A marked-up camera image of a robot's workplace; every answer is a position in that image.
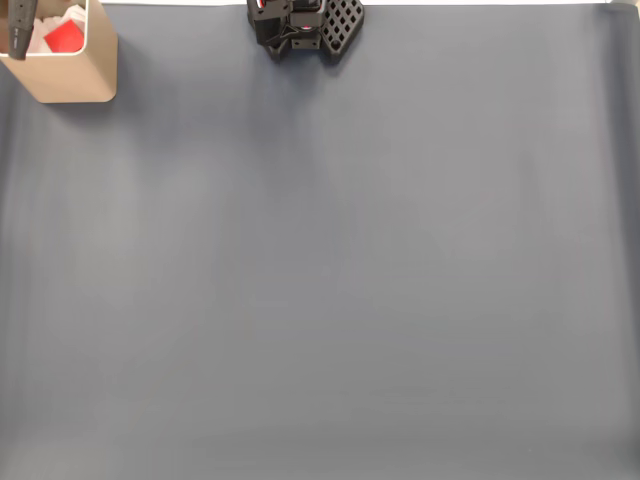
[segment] beige container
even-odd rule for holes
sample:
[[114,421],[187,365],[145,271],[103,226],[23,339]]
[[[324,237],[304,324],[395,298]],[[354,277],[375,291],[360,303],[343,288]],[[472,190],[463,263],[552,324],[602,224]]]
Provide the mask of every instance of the beige container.
[[118,36],[99,0],[87,0],[84,47],[76,53],[32,54],[24,61],[0,54],[41,103],[108,102],[116,95]]

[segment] table surface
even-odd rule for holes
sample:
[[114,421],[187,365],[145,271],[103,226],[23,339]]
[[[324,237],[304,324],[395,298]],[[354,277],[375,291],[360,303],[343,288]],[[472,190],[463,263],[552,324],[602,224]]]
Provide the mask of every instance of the table surface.
[[623,480],[638,19],[110,6],[119,93],[0,71],[0,479]]

